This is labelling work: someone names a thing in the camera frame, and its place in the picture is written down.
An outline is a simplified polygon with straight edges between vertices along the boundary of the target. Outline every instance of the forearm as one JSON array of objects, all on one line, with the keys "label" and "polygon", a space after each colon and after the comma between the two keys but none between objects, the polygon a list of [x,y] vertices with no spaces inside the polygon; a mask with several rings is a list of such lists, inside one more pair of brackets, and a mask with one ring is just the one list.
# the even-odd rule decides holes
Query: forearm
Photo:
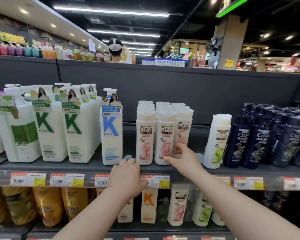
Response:
[{"label": "forearm", "polygon": [[103,240],[127,200],[105,189],[52,240]]},{"label": "forearm", "polygon": [[204,169],[190,178],[238,240],[300,239],[300,229]]}]

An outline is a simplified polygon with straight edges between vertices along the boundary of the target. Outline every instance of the linear fluorescent light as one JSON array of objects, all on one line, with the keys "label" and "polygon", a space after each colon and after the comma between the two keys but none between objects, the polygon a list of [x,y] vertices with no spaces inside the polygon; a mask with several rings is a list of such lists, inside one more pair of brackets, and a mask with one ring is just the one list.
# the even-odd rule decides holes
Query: linear fluorescent light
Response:
[{"label": "linear fluorescent light", "polygon": [[169,17],[169,14],[160,14],[160,13],[111,11],[111,10],[98,10],[98,9],[78,8],[78,7],[53,7],[53,8],[55,10],[64,10],[64,11],[110,13],[110,14],[149,16],[149,17],[160,17],[160,18],[167,18],[167,17]]},{"label": "linear fluorescent light", "polygon": [[160,38],[160,35],[156,34],[143,34],[143,33],[124,33],[124,32],[114,32],[114,31],[105,31],[105,30],[87,30],[90,33],[100,33],[100,34],[112,34],[112,35],[129,35],[129,36],[142,36],[142,37],[153,37]]},{"label": "linear fluorescent light", "polygon": [[151,55],[142,55],[142,54],[135,54],[136,56],[151,56]]},{"label": "linear fluorescent light", "polygon": [[[109,40],[102,40],[102,42],[104,43],[108,43]],[[136,42],[126,42],[126,41],[122,41],[123,44],[135,44],[135,45],[149,45],[149,46],[156,46],[156,44],[153,43],[136,43]]]},{"label": "linear fluorescent light", "polygon": [[221,18],[224,15],[228,14],[229,12],[231,12],[233,9],[239,7],[240,5],[244,4],[245,2],[247,2],[249,0],[240,0],[237,3],[233,4],[232,6],[230,6],[229,8],[225,9],[224,11],[222,11],[219,15],[217,15],[217,18]]},{"label": "linear fluorescent light", "polygon": [[128,47],[128,49],[130,49],[130,50],[138,50],[138,51],[153,51],[153,49],[132,48],[132,47]]},{"label": "linear fluorescent light", "polygon": [[134,51],[134,53],[152,54],[152,52],[144,52],[144,51]]}]

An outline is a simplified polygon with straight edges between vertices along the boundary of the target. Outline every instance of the right hand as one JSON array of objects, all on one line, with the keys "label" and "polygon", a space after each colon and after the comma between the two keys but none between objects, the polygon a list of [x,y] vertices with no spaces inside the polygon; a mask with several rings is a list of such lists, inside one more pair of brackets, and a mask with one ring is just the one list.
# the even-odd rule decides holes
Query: right hand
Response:
[{"label": "right hand", "polygon": [[195,172],[203,169],[196,154],[189,149],[185,144],[176,143],[173,145],[174,153],[181,154],[181,158],[177,159],[170,156],[165,156],[163,159],[174,166],[184,177],[191,180],[195,177]]}]

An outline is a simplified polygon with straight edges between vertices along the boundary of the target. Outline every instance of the black ceiling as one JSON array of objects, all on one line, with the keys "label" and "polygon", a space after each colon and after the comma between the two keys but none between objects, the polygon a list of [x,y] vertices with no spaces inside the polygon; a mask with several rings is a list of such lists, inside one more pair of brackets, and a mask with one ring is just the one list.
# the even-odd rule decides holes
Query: black ceiling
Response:
[{"label": "black ceiling", "polygon": [[[155,43],[156,55],[169,40],[199,39],[213,37],[216,18],[222,0],[214,5],[211,0],[39,0],[47,6],[72,6],[101,10],[128,12],[169,13],[169,17],[140,17],[101,13],[74,13],[59,11],[68,20],[84,30],[98,29],[117,32],[132,32],[160,35],[160,38],[121,36],[127,42]],[[249,0],[232,14],[249,19],[244,43],[264,44],[270,47],[268,56],[291,56],[300,53],[300,0]],[[268,38],[261,35],[269,33]],[[99,40],[116,37],[115,34],[92,33]]]}]

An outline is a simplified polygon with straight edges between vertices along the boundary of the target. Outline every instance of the pillar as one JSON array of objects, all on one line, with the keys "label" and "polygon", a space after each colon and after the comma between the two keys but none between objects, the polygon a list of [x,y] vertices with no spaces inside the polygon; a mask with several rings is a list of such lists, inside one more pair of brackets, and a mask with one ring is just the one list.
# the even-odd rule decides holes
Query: pillar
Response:
[{"label": "pillar", "polygon": [[235,70],[240,51],[247,30],[248,20],[240,22],[240,16],[228,15],[216,26],[213,37],[219,48],[216,56],[210,54],[209,65],[216,65],[217,69]]},{"label": "pillar", "polygon": [[264,72],[266,63],[267,63],[267,60],[259,60],[256,71],[257,72]]}]

